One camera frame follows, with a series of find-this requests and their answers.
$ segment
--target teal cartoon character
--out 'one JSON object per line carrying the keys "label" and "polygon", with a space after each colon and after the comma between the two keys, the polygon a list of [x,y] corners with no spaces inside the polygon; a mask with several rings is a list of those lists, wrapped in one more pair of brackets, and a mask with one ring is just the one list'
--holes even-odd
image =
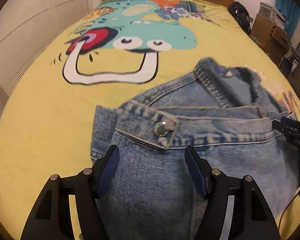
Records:
{"label": "teal cartoon character", "polygon": [[[146,15],[160,7],[149,0],[107,2],[100,6],[113,8],[113,12],[85,22],[87,28],[80,36],[69,41],[68,58],[63,77],[72,84],[91,85],[104,82],[145,83],[154,79],[158,71],[159,52],[171,49],[193,49],[197,40],[193,32],[178,21],[147,21]],[[85,75],[77,68],[80,54],[96,48],[124,49],[144,53],[138,71],[129,73],[95,73]]]}

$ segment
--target blue gripper pad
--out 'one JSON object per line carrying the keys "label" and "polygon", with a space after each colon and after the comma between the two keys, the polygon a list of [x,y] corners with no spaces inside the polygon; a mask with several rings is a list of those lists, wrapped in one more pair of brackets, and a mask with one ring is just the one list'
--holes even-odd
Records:
{"label": "blue gripper pad", "polygon": [[190,173],[190,176],[192,178],[192,181],[194,183],[195,190],[199,195],[202,196],[203,199],[208,198],[208,193],[206,190],[206,181],[205,178],[195,161],[192,152],[188,149],[188,147],[185,150],[185,161]]}
{"label": "blue gripper pad", "polygon": [[117,169],[119,158],[119,148],[116,146],[99,177],[99,186],[97,191],[99,197],[107,192],[111,179]]}

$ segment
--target black backpack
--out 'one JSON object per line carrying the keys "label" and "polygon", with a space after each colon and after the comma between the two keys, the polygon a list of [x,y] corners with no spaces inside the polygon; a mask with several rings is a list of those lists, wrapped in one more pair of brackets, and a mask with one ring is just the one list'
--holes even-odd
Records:
{"label": "black backpack", "polygon": [[239,23],[240,27],[244,30],[244,32],[250,35],[250,17],[247,9],[241,3],[234,2],[229,6],[228,11]]}

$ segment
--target denim garment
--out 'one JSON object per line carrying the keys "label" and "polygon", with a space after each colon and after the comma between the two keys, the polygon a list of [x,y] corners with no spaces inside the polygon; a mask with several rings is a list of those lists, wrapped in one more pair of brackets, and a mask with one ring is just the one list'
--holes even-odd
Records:
{"label": "denim garment", "polygon": [[[193,239],[207,201],[194,190],[184,148],[195,147],[212,168],[242,178],[251,175],[276,217],[298,184],[298,151],[272,130],[271,120],[295,118],[247,68],[202,59],[194,71],[125,102],[118,109],[97,106],[91,158],[111,144],[120,161],[98,208],[111,240]],[[165,137],[154,135],[159,121]],[[233,197],[221,239],[227,239]]]}

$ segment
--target black cable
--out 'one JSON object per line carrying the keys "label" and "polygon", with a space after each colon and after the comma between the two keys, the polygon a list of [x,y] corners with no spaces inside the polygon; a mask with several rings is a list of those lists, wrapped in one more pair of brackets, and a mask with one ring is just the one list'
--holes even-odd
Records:
{"label": "black cable", "polygon": [[279,221],[279,226],[278,226],[278,231],[280,232],[280,225],[281,225],[281,220],[282,220],[282,217],[285,213],[285,211],[287,210],[287,208],[291,205],[292,201],[295,200],[295,198],[298,196],[299,192],[292,198],[292,200],[289,202],[289,204],[286,206],[286,208],[284,209],[284,211],[282,212],[282,215],[280,217],[280,221]]}

